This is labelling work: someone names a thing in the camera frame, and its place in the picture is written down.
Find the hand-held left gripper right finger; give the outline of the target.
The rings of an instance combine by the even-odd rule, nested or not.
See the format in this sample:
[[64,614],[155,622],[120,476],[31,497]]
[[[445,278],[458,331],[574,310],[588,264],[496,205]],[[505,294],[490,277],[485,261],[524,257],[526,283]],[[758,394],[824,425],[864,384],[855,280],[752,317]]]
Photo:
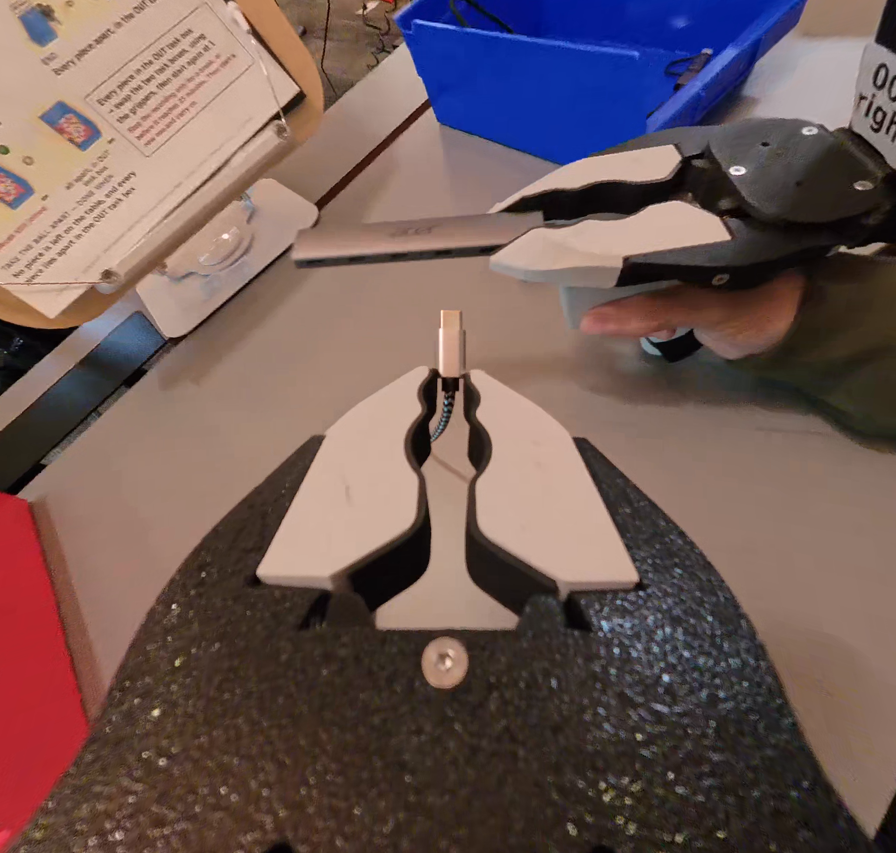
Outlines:
[[533,401],[475,369],[465,376],[469,577],[521,616],[529,601],[633,590],[633,558],[578,441]]

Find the grey usb hub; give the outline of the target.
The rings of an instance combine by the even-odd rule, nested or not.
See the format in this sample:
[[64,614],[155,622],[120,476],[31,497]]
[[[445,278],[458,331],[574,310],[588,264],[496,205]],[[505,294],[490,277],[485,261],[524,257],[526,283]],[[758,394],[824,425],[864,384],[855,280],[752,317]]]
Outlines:
[[302,269],[489,256],[543,224],[539,212],[320,223],[297,233],[290,256]]

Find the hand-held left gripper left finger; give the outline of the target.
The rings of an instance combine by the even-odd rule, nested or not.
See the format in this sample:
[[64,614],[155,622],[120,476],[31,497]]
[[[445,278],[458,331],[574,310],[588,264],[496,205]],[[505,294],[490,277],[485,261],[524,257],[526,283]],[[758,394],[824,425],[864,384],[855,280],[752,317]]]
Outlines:
[[436,399],[435,370],[416,367],[330,426],[259,581],[352,593],[375,612],[423,576],[432,534],[422,466]]

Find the red plastic bin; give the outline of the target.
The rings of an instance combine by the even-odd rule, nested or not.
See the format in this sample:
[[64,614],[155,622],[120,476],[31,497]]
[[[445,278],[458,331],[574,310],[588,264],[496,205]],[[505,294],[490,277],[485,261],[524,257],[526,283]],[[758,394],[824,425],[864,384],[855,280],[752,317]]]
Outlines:
[[1,495],[1,850],[79,753],[88,721],[30,507]]

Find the blue plastic bin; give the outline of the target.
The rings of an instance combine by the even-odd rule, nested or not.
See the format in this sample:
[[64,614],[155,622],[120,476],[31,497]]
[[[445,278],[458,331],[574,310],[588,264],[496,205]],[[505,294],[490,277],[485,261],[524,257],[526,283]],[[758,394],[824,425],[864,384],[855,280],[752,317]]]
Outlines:
[[437,121],[566,164],[696,126],[807,0],[413,0],[397,24]]

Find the silver stand base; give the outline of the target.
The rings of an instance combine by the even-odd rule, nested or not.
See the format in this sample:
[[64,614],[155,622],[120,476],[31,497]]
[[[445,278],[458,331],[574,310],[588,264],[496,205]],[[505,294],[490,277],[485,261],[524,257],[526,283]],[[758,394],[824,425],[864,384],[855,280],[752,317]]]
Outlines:
[[136,286],[167,340],[180,339],[233,299],[314,226],[317,207],[262,179],[192,235]]

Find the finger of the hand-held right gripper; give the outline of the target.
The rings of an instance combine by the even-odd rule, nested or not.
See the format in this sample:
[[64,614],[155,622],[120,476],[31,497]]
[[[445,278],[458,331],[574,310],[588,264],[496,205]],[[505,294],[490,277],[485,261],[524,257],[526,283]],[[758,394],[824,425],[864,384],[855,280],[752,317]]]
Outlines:
[[492,272],[561,287],[614,287],[624,262],[732,239],[725,222],[691,203],[650,205],[619,219],[587,219],[528,231],[492,254]]
[[488,212],[538,213],[546,222],[627,217],[671,200],[685,164],[673,144],[591,156],[555,169]]

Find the person's right hand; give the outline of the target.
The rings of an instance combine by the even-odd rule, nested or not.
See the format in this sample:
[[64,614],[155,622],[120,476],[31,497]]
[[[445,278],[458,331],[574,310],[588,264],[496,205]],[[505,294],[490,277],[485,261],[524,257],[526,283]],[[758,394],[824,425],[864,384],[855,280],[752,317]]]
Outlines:
[[788,272],[759,287],[729,292],[678,285],[596,306],[579,328],[593,335],[661,341],[692,330],[717,356],[738,360],[765,353],[785,339],[807,283],[803,273]]

